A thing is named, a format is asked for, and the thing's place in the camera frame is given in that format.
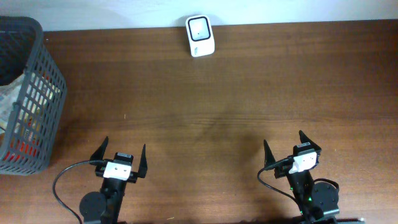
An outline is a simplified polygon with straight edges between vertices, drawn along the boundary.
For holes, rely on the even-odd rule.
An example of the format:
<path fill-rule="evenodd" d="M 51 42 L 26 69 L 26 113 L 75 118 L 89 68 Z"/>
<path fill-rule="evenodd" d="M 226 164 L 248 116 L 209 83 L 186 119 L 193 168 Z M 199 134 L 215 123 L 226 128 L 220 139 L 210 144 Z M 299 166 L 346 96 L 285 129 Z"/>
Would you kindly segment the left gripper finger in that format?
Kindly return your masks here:
<path fill-rule="evenodd" d="M 139 168 L 137 171 L 138 178 L 142 178 L 142 179 L 145 178 L 146 174 L 147 174 L 147 169 L 148 169 L 148 165 L 147 165 L 147 158 L 146 158 L 146 145 L 144 144 L 143 148 L 142 148 Z"/>
<path fill-rule="evenodd" d="M 91 155 L 90 157 L 91 165 L 96 165 L 97 163 L 103 160 L 104 153 L 108 145 L 108 141 L 109 137 L 106 136 L 100 147 L 97 148 L 97 150 Z"/>

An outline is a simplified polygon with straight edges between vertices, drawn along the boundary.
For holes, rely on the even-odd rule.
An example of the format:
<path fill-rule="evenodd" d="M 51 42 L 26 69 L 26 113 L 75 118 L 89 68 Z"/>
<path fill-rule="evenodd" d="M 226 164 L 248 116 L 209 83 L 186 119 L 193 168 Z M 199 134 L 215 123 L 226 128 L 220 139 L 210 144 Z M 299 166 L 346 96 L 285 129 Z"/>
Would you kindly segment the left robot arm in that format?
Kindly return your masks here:
<path fill-rule="evenodd" d="M 132 170 L 134 156 L 117 152 L 113 159 L 105 159 L 109 138 L 91 155 L 90 164 L 95 174 L 103 179 L 97 192 L 87 193 L 80 201 L 79 209 L 84 223 L 117 223 L 128 183 L 136 183 L 147 174 L 146 149 L 143 147 L 139 168 Z"/>

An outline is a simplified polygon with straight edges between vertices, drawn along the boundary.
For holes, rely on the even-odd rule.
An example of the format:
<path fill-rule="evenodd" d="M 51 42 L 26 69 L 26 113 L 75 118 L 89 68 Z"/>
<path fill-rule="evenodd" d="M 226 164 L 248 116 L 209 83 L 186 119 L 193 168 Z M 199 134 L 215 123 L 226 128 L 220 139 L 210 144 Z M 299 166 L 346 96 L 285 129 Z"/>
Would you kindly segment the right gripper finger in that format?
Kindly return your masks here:
<path fill-rule="evenodd" d="M 300 130 L 298 133 L 299 133 L 299 137 L 300 137 L 300 142 L 302 144 L 308 142 L 310 145 L 313 146 L 314 150 L 316 150 L 316 151 L 322 150 L 321 147 L 318 144 L 314 143 L 302 130 Z"/>
<path fill-rule="evenodd" d="M 275 164 L 275 158 L 266 140 L 264 140 L 264 152 L 265 152 L 264 167 L 273 168 L 273 165 Z"/>

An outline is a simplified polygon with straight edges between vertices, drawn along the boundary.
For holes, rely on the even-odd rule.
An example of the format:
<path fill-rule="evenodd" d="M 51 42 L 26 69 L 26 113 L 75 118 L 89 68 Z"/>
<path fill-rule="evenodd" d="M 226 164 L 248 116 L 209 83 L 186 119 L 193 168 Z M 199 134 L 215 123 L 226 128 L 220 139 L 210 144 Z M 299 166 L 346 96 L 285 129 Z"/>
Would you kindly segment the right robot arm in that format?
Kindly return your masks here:
<path fill-rule="evenodd" d="M 335 215 L 338 207 L 340 186 L 329 179 L 314 179 L 310 173 L 319 164 L 321 147 L 305 135 L 298 132 L 300 144 L 293 147 L 293 154 L 276 161 L 272 151 L 264 141 L 264 167 L 257 173 L 258 181 L 266 187 L 292 199 L 300 210 L 301 216 L 295 217 L 297 223 L 337 223 Z M 289 195 L 267 183 L 260 175 L 273 170 L 276 179 L 287 178 L 292 195 Z"/>

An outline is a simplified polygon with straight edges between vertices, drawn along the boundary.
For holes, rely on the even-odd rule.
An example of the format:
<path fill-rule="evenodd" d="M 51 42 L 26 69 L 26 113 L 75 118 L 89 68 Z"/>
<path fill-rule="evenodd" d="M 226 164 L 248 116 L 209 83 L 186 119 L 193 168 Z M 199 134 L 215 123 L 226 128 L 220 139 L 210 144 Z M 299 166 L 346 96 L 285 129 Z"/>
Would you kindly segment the red spaghetti packet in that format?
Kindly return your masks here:
<path fill-rule="evenodd" d="M 59 95 L 60 90 L 49 83 L 47 78 L 32 74 L 26 91 L 21 90 L 13 110 L 10 113 L 5 135 L 11 133 L 11 139 L 5 144 L 5 155 L 1 160 L 21 162 L 29 156 L 38 158 L 49 130 L 45 125 L 50 121 L 52 107 L 49 103 Z"/>

